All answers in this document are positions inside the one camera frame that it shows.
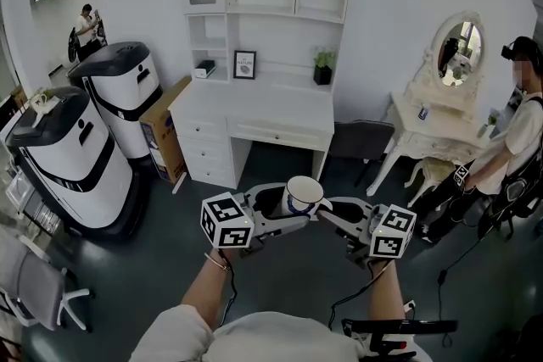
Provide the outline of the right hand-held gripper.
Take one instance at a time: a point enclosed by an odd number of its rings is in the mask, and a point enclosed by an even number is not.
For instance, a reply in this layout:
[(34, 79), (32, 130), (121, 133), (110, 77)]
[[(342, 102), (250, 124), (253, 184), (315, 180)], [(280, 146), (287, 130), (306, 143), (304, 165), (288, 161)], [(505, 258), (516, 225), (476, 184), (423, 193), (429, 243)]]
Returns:
[(330, 198), (333, 209), (316, 216), (338, 227), (347, 240), (346, 258), (364, 267), (368, 259), (399, 259), (411, 241), (417, 214), (397, 205), (371, 205), (353, 197)]

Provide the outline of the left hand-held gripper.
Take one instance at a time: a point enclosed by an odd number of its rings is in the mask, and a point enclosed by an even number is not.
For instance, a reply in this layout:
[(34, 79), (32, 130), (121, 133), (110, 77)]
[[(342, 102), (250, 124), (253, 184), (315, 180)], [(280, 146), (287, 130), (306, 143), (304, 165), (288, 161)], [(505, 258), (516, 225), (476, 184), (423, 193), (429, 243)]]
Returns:
[(251, 187), (245, 193), (232, 195), (225, 192), (204, 199), (201, 205), (200, 226), (211, 243), (219, 251), (238, 250), (241, 257), (256, 253), (264, 247), (265, 240), (277, 237), (281, 231), (296, 231), (305, 227), (310, 217), (306, 214), (266, 218), (256, 209), (258, 193), (278, 189), (281, 203), (285, 182), (272, 182)]

